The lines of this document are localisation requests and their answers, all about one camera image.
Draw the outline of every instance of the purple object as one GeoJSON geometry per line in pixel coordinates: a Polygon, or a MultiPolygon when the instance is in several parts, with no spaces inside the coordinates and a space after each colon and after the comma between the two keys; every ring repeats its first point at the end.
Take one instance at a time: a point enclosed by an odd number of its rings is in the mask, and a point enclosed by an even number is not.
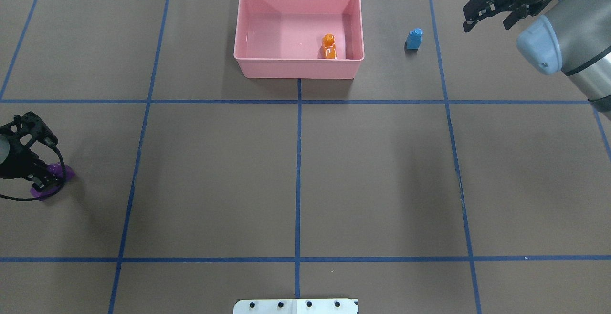
{"type": "MultiPolygon", "coordinates": [[[[56,175],[57,177],[63,177],[62,166],[59,163],[48,165],[46,167],[46,170],[51,172],[53,175],[56,175]]],[[[66,165],[66,181],[70,181],[70,179],[74,178],[75,175],[76,175],[76,173],[74,173],[74,171],[72,171],[72,168],[70,168],[70,166],[66,165]]],[[[32,194],[32,196],[34,196],[34,197],[41,197],[41,196],[44,196],[44,195],[48,195],[48,194],[52,193],[55,190],[57,190],[57,186],[53,186],[52,188],[48,188],[47,190],[44,190],[43,192],[38,192],[34,188],[31,188],[30,189],[30,194],[32,194]]]]}

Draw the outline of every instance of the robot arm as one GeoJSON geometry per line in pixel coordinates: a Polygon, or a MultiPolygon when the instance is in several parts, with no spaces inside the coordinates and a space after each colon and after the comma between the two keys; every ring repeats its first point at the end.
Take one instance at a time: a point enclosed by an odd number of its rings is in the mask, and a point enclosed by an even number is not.
{"type": "MultiPolygon", "coordinates": [[[[510,29],[536,16],[551,0],[470,0],[463,8],[465,32],[499,12],[510,29]]],[[[544,74],[562,71],[592,106],[611,120],[611,0],[563,0],[517,39],[522,55],[544,74]]]]}

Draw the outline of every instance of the blue object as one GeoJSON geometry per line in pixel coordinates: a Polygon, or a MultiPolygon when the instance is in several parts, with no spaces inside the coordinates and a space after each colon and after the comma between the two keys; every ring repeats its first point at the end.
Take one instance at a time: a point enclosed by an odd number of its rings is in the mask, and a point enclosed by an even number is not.
{"type": "Polygon", "coordinates": [[[562,68],[562,52],[554,27],[543,15],[517,37],[517,48],[522,56],[543,74],[562,68]]]}
{"type": "Polygon", "coordinates": [[[422,29],[416,28],[410,31],[410,35],[405,42],[405,46],[408,49],[418,49],[420,44],[422,43],[422,29]]]}

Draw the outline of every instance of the table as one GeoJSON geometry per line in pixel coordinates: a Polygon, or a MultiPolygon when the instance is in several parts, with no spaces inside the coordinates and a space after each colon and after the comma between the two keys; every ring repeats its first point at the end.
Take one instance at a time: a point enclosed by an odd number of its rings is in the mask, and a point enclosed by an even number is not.
{"type": "Polygon", "coordinates": [[[467,1],[362,0],[328,81],[244,78],[238,0],[0,0],[2,123],[39,114],[78,174],[0,202],[2,312],[607,312],[611,123],[519,55],[532,18],[464,34],[467,1]]]}

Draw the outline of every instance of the blue block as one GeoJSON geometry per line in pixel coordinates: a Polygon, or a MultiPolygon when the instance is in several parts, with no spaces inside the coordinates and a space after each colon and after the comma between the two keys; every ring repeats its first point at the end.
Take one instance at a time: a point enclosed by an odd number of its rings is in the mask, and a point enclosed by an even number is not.
{"type": "Polygon", "coordinates": [[[405,42],[405,46],[408,49],[418,49],[420,44],[422,43],[422,29],[416,28],[410,31],[410,35],[405,42]]]}

